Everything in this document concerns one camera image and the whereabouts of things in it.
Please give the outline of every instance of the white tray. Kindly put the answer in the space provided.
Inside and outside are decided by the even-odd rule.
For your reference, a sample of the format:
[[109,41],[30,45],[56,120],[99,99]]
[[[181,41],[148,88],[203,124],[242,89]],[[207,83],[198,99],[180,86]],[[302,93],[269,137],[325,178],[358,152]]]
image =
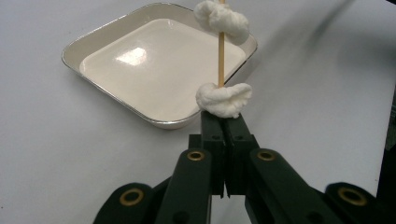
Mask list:
[[[257,48],[226,42],[229,80]],[[93,85],[155,126],[175,129],[199,112],[195,93],[217,82],[217,34],[204,31],[191,10],[152,4],[80,37],[63,61]]]

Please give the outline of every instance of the white cotton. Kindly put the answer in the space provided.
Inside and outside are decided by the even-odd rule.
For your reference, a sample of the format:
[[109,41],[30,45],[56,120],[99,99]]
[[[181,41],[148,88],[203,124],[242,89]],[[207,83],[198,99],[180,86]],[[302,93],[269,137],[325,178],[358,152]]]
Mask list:
[[228,5],[204,1],[194,9],[195,19],[208,31],[224,32],[235,45],[248,39],[248,19]]
[[238,118],[251,97],[251,87],[246,83],[218,88],[214,83],[202,85],[196,93],[196,101],[202,110],[219,118]]

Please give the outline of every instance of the tray rim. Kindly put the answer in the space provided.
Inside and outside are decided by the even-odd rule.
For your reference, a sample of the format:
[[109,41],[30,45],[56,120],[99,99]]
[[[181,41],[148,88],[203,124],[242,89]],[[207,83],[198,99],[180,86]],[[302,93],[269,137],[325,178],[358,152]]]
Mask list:
[[[111,98],[113,98],[114,100],[116,100],[117,102],[119,102],[121,105],[127,107],[129,110],[133,111],[134,113],[136,113],[137,116],[139,116],[140,118],[150,122],[151,124],[153,124],[154,126],[157,126],[159,128],[163,128],[163,129],[177,129],[177,128],[181,128],[186,126],[188,123],[192,122],[201,112],[201,109],[198,109],[197,112],[187,116],[186,118],[183,119],[176,119],[176,120],[158,120],[158,119],[152,119],[146,115],[144,115],[143,113],[139,112],[138,110],[136,110],[135,108],[133,108],[132,106],[128,105],[127,103],[125,103],[124,101],[122,101],[120,98],[118,98],[117,96],[115,96],[114,94],[112,94],[110,91],[107,91],[106,89],[104,89],[103,87],[101,87],[98,83],[93,82],[92,80],[90,80],[89,78],[87,78],[86,76],[84,76],[79,70],[75,69],[65,58],[65,54],[66,52],[77,42],[81,41],[82,39],[86,38],[87,36],[90,36],[98,31],[100,31],[101,29],[111,25],[112,23],[115,23],[125,17],[128,17],[132,14],[135,14],[138,11],[147,9],[148,7],[155,7],[158,5],[168,5],[171,7],[179,7],[183,10],[188,10],[190,12],[192,12],[191,9],[187,8],[187,7],[183,7],[177,4],[173,4],[173,3],[165,3],[165,2],[161,2],[161,3],[151,3],[145,6],[142,6],[128,14],[125,14],[113,21],[110,21],[90,32],[88,32],[85,35],[81,35],[80,37],[78,37],[77,39],[73,40],[70,44],[68,44],[63,52],[62,52],[62,61],[64,63],[64,65],[66,65],[67,67],[69,67],[71,70],[73,70],[74,72],[76,72],[80,77],[83,77],[85,80],[87,80],[89,83],[91,83],[94,87],[96,87],[98,90],[100,90],[101,92],[105,93],[106,95],[110,96]],[[252,34],[249,34],[249,38],[254,42],[254,49],[251,51],[251,53],[249,53],[249,55],[247,55],[246,59],[235,69],[235,71],[227,78],[227,80],[225,81],[225,86],[227,86],[227,83],[233,78],[233,76],[235,76],[236,73],[238,73],[238,71],[246,64],[246,62],[252,57],[252,55],[256,52],[257,48],[258,48],[258,43],[257,40],[254,38],[254,36]]]

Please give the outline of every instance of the table surface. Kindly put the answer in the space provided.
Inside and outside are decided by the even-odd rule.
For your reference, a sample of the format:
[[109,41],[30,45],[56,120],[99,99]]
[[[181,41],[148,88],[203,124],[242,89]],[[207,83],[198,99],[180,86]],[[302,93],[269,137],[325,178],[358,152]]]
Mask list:
[[[200,120],[158,129],[61,61],[79,36],[153,2],[0,4],[0,223],[92,223],[116,188],[172,174]],[[243,115],[261,147],[316,189],[344,181],[375,194],[396,79],[396,6],[228,3],[259,43]],[[214,197],[212,223],[249,223],[243,200]]]

